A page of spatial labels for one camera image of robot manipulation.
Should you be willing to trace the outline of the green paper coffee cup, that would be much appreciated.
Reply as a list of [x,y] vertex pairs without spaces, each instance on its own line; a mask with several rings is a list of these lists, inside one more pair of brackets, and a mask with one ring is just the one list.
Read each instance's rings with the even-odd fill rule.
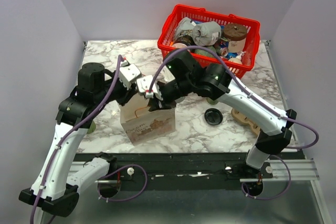
[[87,134],[92,134],[94,131],[96,130],[96,124],[94,121],[92,121],[88,131],[87,131]]

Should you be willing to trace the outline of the cream printed paper bag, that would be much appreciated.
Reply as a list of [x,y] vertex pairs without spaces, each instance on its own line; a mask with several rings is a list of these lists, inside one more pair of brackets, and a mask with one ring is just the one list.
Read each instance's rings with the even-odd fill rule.
[[150,102],[136,94],[120,107],[120,123],[133,145],[175,131],[175,109],[149,111]]

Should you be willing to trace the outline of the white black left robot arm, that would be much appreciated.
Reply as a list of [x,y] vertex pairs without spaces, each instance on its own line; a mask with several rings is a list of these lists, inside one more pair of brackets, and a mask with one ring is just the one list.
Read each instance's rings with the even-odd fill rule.
[[84,190],[101,177],[112,179],[116,175],[116,157],[103,152],[75,174],[69,175],[69,171],[93,119],[111,101],[125,105],[136,94],[135,82],[141,75],[138,67],[126,60],[114,72],[100,63],[82,66],[77,85],[58,107],[54,139],[39,176],[20,192],[20,201],[53,216],[67,217]]

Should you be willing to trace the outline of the brown cardboard cup carrier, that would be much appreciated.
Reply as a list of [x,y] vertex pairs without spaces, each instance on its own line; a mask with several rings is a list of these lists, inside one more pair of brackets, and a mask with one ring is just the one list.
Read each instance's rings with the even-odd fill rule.
[[232,108],[231,115],[234,118],[236,122],[238,122],[241,125],[247,125],[250,127],[250,130],[258,136],[260,133],[260,127],[251,119],[249,119],[244,114],[240,113],[238,110]]

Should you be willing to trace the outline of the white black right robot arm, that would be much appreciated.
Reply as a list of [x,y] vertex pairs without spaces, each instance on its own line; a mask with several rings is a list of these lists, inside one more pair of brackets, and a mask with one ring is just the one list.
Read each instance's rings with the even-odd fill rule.
[[238,78],[230,76],[220,64],[212,63],[203,68],[187,50],[171,51],[163,64],[175,79],[161,85],[157,84],[156,76],[151,76],[144,86],[146,98],[156,98],[158,103],[166,105],[195,93],[231,106],[260,127],[257,141],[241,165],[246,177],[255,177],[270,155],[279,154],[289,145],[291,120],[297,117],[295,110],[284,111],[274,107],[245,87]]

